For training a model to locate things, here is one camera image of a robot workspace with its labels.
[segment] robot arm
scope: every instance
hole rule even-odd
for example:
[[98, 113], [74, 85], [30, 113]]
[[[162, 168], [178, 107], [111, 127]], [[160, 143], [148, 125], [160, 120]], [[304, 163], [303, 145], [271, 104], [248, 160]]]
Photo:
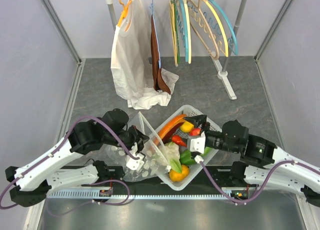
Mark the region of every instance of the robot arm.
[[210, 130], [206, 115], [185, 117], [195, 127], [201, 127], [200, 136], [189, 137], [188, 149], [197, 161], [205, 147], [240, 154], [234, 162], [230, 178], [248, 184], [261, 185], [270, 170], [281, 164], [268, 179], [267, 186], [287, 190], [320, 207], [320, 168], [304, 162], [282, 150], [274, 143], [249, 134], [249, 129], [238, 121], [226, 122], [222, 132]]
[[[134, 126], [124, 130], [129, 117], [120, 109], [109, 111], [98, 120], [105, 123], [113, 134], [131, 149], [129, 153], [134, 159], [128, 155], [126, 165], [132, 170], [139, 169], [145, 157], [140, 152], [148, 137]], [[110, 172], [103, 161], [96, 161], [76, 170], [59, 171], [69, 162], [99, 150], [103, 144], [119, 146], [114, 135], [96, 121], [77, 123], [71, 132], [33, 162], [23, 167], [10, 166], [5, 170], [7, 180], [14, 181], [15, 184], [10, 190], [12, 201], [22, 206], [31, 206], [44, 200], [47, 194], [54, 191], [107, 180]]]

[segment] green leaf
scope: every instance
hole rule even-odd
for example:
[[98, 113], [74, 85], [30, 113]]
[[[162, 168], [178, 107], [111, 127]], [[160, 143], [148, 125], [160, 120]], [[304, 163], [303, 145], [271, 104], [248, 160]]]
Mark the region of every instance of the green leaf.
[[179, 160], [171, 159], [170, 160], [171, 169], [177, 173], [182, 173], [182, 166]]

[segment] rack pole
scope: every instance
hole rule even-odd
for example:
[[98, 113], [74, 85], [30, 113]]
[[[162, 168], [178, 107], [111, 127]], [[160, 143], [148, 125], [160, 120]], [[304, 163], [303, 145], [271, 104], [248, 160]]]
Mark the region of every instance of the rack pole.
[[[247, 3], [247, 0], [241, 0], [240, 6], [239, 6], [238, 15], [236, 17], [235, 24], [234, 24], [234, 27], [233, 27], [233, 31], [234, 31], [234, 35], [235, 36], [238, 33], [240, 21], [241, 21], [242, 15], [244, 14], [246, 3]], [[223, 64], [223, 67], [222, 67], [222, 73], [227, 71], [227, 66], [228, 66], [228, 63], [229, 63], [229, 60], [230, 60], [230, 56], [231, 56], [231, 53], [232, 53], [232, 49], [230, 48], [230, 45], [229, 45], [229, 52], [230, 52], [229, 57], [226, 57], [226, 59], [224, 61], [224, 64]]]

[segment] gray tile floor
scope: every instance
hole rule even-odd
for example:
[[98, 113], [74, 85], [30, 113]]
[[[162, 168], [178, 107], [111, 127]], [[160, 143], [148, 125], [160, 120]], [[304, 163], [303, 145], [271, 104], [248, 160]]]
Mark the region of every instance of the gray tile floor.
[[[275, 124], [267, 103], [253, 57], [232, 57], [229, 62], [229, 81], [237, 95], [230, 100], [210, 57], [193, 57], [189, 65], [184, 62], [175, 67], [173, 58], [161, 59], [163, 68], [179, 75], [171, 101], [167, 107], [153, 106], [141, 110], [150, 124], [157, 128], [182, 105], [192, 105], [220, 127], [229, 120], [237, 119], [249, 128], [251, 134], [262, 136], [279, 144]], [[71, 122], [89, 114], [103, 114], [120, 108], [133, 118], [138, 111], [128, 108], [127, 101], [115, 91], [110, 59], [87, 59], [77, 93]], [[239, 156], [219, 152], [210, 164], [232, 164]], [[90, 153], [72, 164], [84, 164], [87, 159], [103, 159], [111, 164], [103, 149]]]

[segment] red pepper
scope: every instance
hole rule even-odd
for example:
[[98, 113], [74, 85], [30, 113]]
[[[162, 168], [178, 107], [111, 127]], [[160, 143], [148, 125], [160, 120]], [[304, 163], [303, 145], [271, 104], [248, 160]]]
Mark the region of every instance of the red pepper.
[[200, 128], [194, 128], [191, 130], [191, 132], [189, 133], [190, 136], [199, 136], [201, 132]]
[[178, 135], [172, 136], [171, 141], [174, 142], [175, 144], [179, 145], [179, 146], [187, 147], [187, 144], [186, 144], [187, 139], [181, 138]]

